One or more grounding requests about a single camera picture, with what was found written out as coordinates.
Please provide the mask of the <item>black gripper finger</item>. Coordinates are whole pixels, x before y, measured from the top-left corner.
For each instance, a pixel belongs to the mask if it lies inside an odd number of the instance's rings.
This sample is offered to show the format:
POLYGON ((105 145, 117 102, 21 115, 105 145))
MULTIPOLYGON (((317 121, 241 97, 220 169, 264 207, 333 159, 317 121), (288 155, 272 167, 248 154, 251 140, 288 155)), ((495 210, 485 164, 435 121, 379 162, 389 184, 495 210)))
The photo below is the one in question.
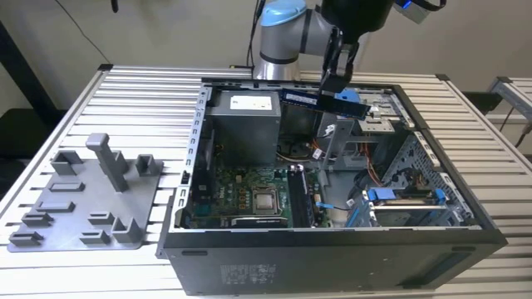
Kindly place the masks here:
POLYGON ((319 105, 329 112, 352 112, 352 102, 335 98, 352 80, 353 61, 359 42, 344 42, 344 34, 337 26, 332 27, 324 54, 323 72, 319 88, 319 105))

